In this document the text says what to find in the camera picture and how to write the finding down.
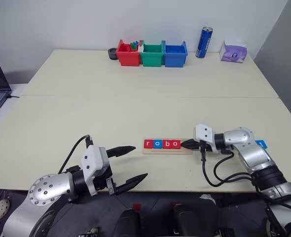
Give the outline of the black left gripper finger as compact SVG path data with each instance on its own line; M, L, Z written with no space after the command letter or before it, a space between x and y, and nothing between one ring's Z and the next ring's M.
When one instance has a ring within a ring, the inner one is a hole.
M134 187L136 187L142 180L144 180L148 176L147 173L140 174L138 176L135 176L133 178L130 178L126 180L126 182L118 187L115 188L115 195L120 195L122 193L125 193Z
M112 149L108 149L107 150L107 155L108 155L108 158L111 158L111 157L119 157L119 156L123 156L133 150L135 150L136 147L134 146L120 146L120 147L115 147L115 148L112 148Z

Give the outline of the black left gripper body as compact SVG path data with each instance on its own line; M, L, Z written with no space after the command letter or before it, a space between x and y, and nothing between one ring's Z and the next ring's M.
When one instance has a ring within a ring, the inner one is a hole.
M107 188L110 196L117 194L117 187L112 179L112 170L110 166L101 176L94 178L94 187L96 191Z

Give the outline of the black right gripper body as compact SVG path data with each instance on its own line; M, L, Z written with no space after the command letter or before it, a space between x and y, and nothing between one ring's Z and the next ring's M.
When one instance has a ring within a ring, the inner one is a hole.
M212 148L206 141L200 140L197 142L197 149L200 151L211 152Z

